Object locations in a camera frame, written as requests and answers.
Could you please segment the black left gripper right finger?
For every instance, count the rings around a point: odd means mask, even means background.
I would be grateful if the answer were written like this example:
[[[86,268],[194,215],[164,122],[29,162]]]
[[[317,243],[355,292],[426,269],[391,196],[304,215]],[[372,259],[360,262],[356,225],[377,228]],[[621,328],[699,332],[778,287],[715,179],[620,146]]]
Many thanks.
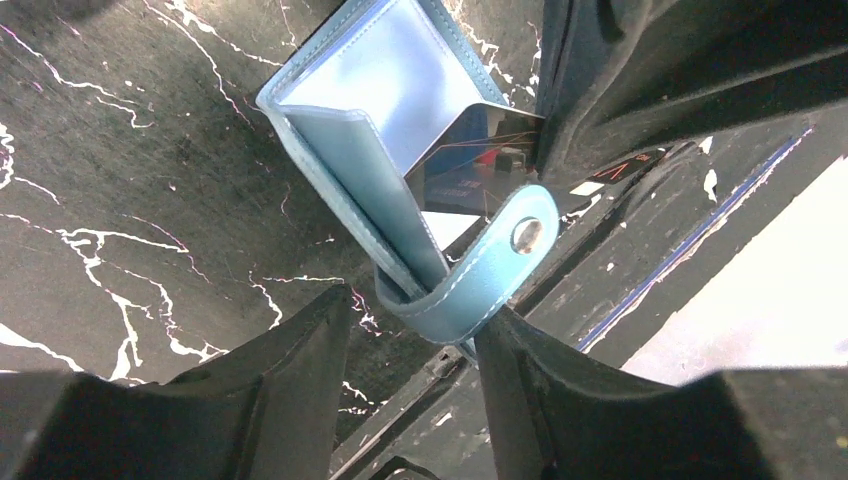
[[[596,361],[509,308],[475,336],[501,479],[843,479],[845,368],[680,387]]]

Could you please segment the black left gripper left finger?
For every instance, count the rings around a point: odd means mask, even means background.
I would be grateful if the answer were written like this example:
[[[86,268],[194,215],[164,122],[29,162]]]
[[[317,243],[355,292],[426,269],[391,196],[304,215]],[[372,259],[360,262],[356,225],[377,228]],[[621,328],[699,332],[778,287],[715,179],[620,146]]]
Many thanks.
[[[335,285],[168,383],[1,377],[5,479],[325,479],[353,320]]]

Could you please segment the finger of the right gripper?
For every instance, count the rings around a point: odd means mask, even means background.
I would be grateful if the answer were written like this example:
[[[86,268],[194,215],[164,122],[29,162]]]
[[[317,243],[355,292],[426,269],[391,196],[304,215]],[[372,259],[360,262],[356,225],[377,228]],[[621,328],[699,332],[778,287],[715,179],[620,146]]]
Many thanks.
[[[843,1],[548,1],[541,180],[847,100]]]

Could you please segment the blue leather card holder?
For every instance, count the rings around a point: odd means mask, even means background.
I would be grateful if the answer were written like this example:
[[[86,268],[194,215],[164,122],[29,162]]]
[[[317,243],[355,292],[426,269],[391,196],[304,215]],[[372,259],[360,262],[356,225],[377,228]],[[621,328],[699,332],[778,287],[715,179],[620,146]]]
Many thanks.
[[[346,1],[257,95],[287,154],[375,266],[381,303],[426,340],[468,342],[552,248],[541,185],[493,216],[423,211],[405,175],[468,106],[509,107],[439,1]]]

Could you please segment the black VIP card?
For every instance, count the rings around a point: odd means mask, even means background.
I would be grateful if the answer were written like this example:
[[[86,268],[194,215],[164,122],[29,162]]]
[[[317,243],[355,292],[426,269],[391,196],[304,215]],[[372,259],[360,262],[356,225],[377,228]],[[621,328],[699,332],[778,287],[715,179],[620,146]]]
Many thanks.
[[[544,119],[494,103],[466,107],[405,175],[423,211],[491,217],[538,181]]]

